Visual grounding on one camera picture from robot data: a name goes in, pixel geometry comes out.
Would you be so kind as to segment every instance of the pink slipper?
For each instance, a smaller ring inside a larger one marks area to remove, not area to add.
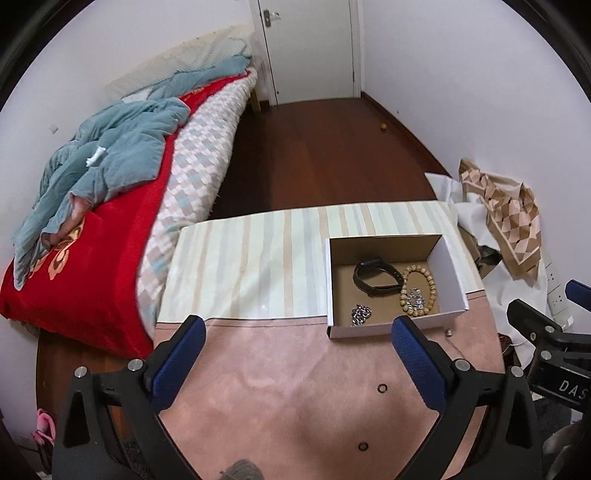
[[[47,440],[53,446],[56,441],[56,424],[42,409],[37,410],[37,431],[31,435],[38,445],[45,444],[45,440]]]

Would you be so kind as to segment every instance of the striped mat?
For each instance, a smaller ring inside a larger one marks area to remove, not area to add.
[[[159,322],[326,315],[324,240],[443,234],[466,293],[482,282],[443,202],[358,203],[257,213],[184,228]]]

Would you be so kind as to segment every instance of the black watch strap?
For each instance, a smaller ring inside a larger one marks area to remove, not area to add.
[[[360,275],[364,275],[368,272],[381,270],[386,272],[387,274],[391,275],[395,280],[396,284],[393,285],[381,285],[377,287],[372,287],[368,285],[363,280],[361,280]],[[392,295],[394,293],[400,293],[402,290],[402,284],[404,283],[404,279],[400,272],[396,270],[392,265],[387,264],[384,260],[380,257],[373,258],[371,260],[365,260],[363,262],[358,263],[355,266],[355,271],[353,272],[353,281],[357,288],[361,291],[364,291],[370,297],[378,297],[380,295]]]

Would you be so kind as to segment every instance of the wall socket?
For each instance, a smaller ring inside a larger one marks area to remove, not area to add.
[[[568,306],[566,295],[564,293],[564,285],[560,284],[553,291],[548,293],[548,307],[550,308],[553,317],[568,308]]]
[[[574,323],[569,309],[569,301],[564,293],[564,284],[558,271],[554,268],[552,259],[548,252],[542,249],[542,258],[544,260],[546,277],[548,278],[548,309],[552,314],[552,319],[558,323],[563,331],[570,329]]]

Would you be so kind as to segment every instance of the wooden floor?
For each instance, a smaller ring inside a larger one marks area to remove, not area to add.
[[[386,131],[380,123],[387,122]],[[433,199],[424,172],[446,174],[408,132],[367,100],[294,103],[254,114],[238,126],[232,161],[211,218],[295,207]],[[60,416],[72,373],[113,371],[126,360],[43,332],[37,403]]]

